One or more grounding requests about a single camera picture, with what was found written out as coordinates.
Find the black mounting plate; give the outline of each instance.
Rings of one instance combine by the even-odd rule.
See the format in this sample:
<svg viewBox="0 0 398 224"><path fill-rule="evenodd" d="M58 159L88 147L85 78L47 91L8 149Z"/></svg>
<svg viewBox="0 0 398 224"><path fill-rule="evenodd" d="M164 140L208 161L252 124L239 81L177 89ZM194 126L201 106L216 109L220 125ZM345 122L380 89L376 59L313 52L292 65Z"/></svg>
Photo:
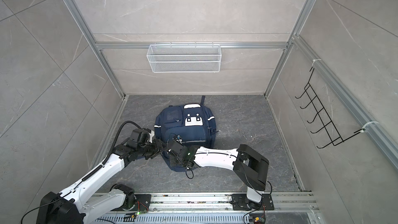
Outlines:
<svg viewBox="0 0 398 224"><path fill-rule="evenodd" d="M248 211L251 209L248 209L247 203L245 202L247 200L246 194L232 194L232 208L233 210L244 210ZM266 210L275 210L275 207L273 205L273 200L270 194L263 194L262 197L262 204L266 208Z"/></svg>
<svg viewBox="0 0 398 224"><path fill-rule="evenodd" d="M151 194L136 194L134 196L136 197L136 199L135 199L136 202L140 202L140 211L144 211L144 210L146 211L147 208L149 208L149 204L150 204L152 195ZM120 208L115 208L112 211L124 211L124 210L122 209L122 207L120 207ZM138 203L130 211L138 211Z"/></svg>

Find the gray marble floor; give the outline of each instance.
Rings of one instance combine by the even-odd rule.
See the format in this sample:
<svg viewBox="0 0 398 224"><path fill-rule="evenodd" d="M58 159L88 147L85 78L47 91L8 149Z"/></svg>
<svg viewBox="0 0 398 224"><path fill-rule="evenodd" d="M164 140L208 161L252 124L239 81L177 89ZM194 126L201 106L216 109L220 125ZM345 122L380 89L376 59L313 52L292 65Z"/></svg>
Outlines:
<svg viewBox="0 0 398 224"><path fill-rule="evenodd" d="M151 128L156 116L169 105L198 103L200 95L131 95L119 125L126 120ZM265 156L270 164L268 180L274 191L298 191L299 188L271 111L262 95L208 95L205 105L215 118L215 149L232 149L248 144ZM123 128L118 143L130 135L133 127ZM115 183L123 183L139 192L169 191L245 191L246 186L232 171L203 167L188 179L184 172L171 171L161 156L140 159L108 180L99 192L108 192Z"/></svg>

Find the white reflective strip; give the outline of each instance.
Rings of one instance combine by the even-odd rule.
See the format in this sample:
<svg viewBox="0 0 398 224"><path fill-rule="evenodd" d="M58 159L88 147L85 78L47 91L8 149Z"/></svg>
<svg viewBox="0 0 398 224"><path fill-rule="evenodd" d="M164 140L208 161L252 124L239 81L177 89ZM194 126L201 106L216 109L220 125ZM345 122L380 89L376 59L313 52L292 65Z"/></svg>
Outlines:
<svg viewBox="0 0 398 224"><path fill-rule="evenodd" d="M185 108L194 108L194 107L200 107L200 105L199 104L189 104L189 105L185 105L184 109Z"/></svg>

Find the side wall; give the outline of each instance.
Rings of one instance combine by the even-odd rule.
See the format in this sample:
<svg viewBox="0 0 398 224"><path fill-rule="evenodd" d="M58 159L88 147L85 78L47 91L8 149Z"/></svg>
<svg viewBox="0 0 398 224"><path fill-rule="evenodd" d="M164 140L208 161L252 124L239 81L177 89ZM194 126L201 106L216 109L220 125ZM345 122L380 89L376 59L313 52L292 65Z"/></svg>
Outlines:
<svg viewBox="0 0 398 224"><path fill-rule="evenodd" d="M120 97L62 0L0 0L0 57L0 222L17 224L87 172Z"/></svg>
<svg viewBox="0 0 398 224"><path fill-rule="evenodd" d="M286 42L305 0L75 0L97 42ZM104 50L127 94L263 94L282 50L223 49L219 73L153 73Z"/></svg>
<svg viewBox="0 0 398 224"><path fill-rule="evenodd" d="M300 33L317 55L361 101L376 121L397 137L396 0L317 0ZM395 223L398 175L366 134L338 146L329 142L321 112L305 107L311 62L293 48L269 100L306 190L314 192L328 223ZM343 138L361 128L315 71L311 78ZM321 109L315 100L317 109ZM328 131L337 138L336 129Z"/></svg>

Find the vertical metal post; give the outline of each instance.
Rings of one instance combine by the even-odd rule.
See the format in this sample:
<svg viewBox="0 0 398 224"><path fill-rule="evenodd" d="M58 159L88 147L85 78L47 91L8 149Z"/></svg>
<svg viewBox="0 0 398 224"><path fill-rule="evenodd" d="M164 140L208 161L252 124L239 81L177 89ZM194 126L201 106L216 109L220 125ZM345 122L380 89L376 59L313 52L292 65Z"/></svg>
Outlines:
<svg viewBox="0 0 398 224"><path fill-rule="evenodd" d="M101 63L103 69L107 73L109 79L111 80L113 86L115 87L116 91L119 93L119 96L123 98L125 93L117 80L115 74L111 66L108 64L104 54L100 52L100 50L96 47L96 42L91 30L88 28L87 23L84 21L82 14L80 13L79 9L76 6L74 0L63 0L70 11L72 17L75 19L78 27L82 31L84 37L86 38L88 44L90 45L91 49L93 50L95 56L97 57L98 61Z"/></svg>
<svg viewBox="0 0 398 224"><path fill-rule="evenodd" d="M279 59L279 62L276 65L274 72L271 76L271 79L269 80L266 91L264 92L265 97L269 97L269 95L272 91L272 88L274 87L276 80L278 79L279 74L281 73L282 68L285 65L287 57L289 56L289 53L293 47L293 44L292 44L293 35L298 35L301 32L301 29L304 26L304 23L307 20L308 15L310 14L315 2L316 2L316 0L306 0L305 1L304 6L301 9L300 15L297 18L296 24L290 34L289 40L287 41L287 43L288 43L287 49L282 53L281 58Z"/></svg>

